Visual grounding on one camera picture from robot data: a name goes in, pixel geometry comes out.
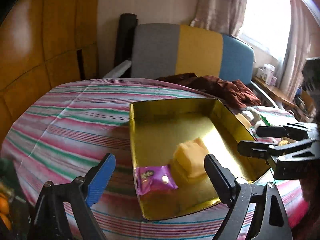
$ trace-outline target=sofa backrest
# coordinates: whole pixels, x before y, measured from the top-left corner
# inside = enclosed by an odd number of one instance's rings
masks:
[[[194,72],[250,83],[254,53],[224,34],[187,25],[142,24],[135,31],[131,77],[158,77]]]

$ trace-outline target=blue gripper pad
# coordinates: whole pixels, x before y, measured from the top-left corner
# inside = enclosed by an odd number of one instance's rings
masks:
[[[91,207],[99,201],[115,167],[116,157],[113,154],[110,154],[88,185],[88,193],[85,199],[88,207]]]

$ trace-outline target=red fabric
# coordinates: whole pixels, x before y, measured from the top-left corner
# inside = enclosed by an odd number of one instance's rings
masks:
[[[157,80],[197,89],[210,95],[226,100],[233,108],[247,106],[261,106],[261,101],[239,79],[224,81],[214,76],[197,77],[194,73],[185,73],[174,76],[161,77]]]

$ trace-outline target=wooden panel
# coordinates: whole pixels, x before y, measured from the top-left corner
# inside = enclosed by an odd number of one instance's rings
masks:
[[[18,0],[0,26],[0,90],[41,64],[43,0]]]
[[[98,0],[77,0],[76,47],[85,47],[97,41]]]
[[[7,106],[4,103],[3,98],[0,98],[0,148],[3,139],[7,135],[11,125],[13,124],[11,115],[8,111]]]
[[[45,64],[51,87],[80,80],[76,51],[61,54]]]
[[[45,60],[75,49],[75,17],[76,0],[44,0]]]
[[[44,64],[33,68],[11,83],[4,92],[4,100],[13,120],[51,89]]]
[[[97,44],[82,48],[82,59],[84,76],[86,79],[97,78],[98,76],[98,53]]]

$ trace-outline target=curtain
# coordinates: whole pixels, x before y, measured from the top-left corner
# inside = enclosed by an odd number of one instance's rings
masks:
[[[237,36],[247,0],[199,0],[191,26]]]
[[[307,18],[304,16],[302,0],[290,0],[291,29],[283,66],[277,74],[278,84],[290,100],[293,100],[297,87],[302,83],[302,70],[310,49],[310,33]]]

